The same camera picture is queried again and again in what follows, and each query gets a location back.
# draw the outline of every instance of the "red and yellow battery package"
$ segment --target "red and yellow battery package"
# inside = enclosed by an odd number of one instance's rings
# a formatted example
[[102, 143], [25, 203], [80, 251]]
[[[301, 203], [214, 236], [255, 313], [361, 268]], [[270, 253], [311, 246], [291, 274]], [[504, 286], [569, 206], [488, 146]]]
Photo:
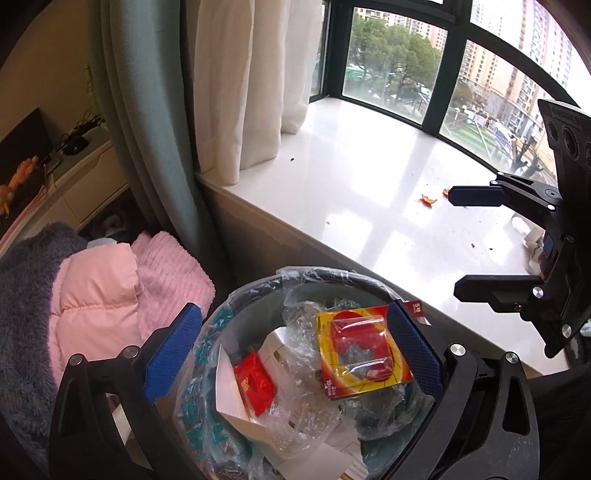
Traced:
[[388, 331], [387, 310], [384, 305], [317, 315], [322, 382], [331, 400], [413, 379]]

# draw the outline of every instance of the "camera lens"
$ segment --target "camera lens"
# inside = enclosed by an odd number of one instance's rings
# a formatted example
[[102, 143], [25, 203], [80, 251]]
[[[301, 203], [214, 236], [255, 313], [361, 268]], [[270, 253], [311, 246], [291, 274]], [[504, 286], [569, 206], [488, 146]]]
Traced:
[[552, 122], [548, 122], [548, 133], [550, 134], [552, 140], [555, 142], [558, 141], [558, 130], [556, 130], [556, 127]]
[[569, 151], [570, 155], [573, 158], [577, 158], [579, 154], [579, 147], [577, 146], [577, 140], [575, 139], [573, 133], [569, 128], [564, 128], [562, 132], [564, 138], [564, 144], [566, 145], [566, 149]]

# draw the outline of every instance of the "window pane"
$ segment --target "window pane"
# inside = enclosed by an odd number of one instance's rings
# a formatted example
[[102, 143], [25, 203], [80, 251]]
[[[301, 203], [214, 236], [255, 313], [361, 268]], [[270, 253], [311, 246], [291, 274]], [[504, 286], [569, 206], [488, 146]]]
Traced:
[[551, 99], [519, 69], [469, 41], [441, 134], [497, 170], [556, 185], [540, 98]]
[[428, 23], [355, 8], [343, 95], [420, 123], [446, 38]]
[[536, 0], [473, 0], [472, 22], [521, 50], [581, 108], [591, 111], [591, 74], [562, 28]]
[[322, 81], [322, 69], [324, 65], [324, 40], [326, 38], [326, 1], [322, 2], [322, 35], [318, 43], [318, 52], [316, 53], [316, 65], [312, 73], [312, 88], [310, 96], [320, 93], [320, 82]]

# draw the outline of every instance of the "window frame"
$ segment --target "window frame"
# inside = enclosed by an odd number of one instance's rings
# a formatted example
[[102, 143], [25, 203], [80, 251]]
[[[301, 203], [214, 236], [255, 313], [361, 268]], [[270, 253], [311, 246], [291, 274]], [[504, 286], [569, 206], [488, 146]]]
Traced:
[[[437, 73], [431, 100], [421, 124], [395, 112], [343, 95], [355, 7], [403, 15], [447, 30], [446, 43], [441, 54], [441, 65], [445, 65], [445, 68], [440, 68]], [[320, 93], [310, 101], [330, 96], [396, 118], [454, 146], [486, 168], [496, 171], [486, 160], [440, 133], [460, 75], [468, 41], [490, 50], [522, 71], [555, 100], [576, 107], [578, 104], [542, 66], [510, 43], [473, 24], [471, 17], [472, 0], [444, 0], [442, 5], [429, 0], [327, 0], [322, 37], [324, 66], [321, 67]]]

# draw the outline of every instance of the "open cardboard box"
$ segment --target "open cardboard box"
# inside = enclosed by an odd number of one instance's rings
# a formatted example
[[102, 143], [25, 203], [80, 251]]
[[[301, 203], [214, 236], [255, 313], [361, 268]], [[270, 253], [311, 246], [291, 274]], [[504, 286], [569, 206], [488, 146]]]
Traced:
[[[278, 360], [283, 356], [281, 350], [287, 348], [284, 340], [285, 327], [278, 328], [267, 336], [258, 352], [275, 384], [278, 375], [287, 375]], [[230, 358], [222, 346], [216, 372], [216, 408], [238, 432], [256, 445], [286, 480], [363, 480], [367, 475], [359, 440], [350, 428], [338, 427], [327, 443], [290, 459], [275, 450], [265, 428], [267, 413], [260, 417], [250, 414], [242, 400]]]

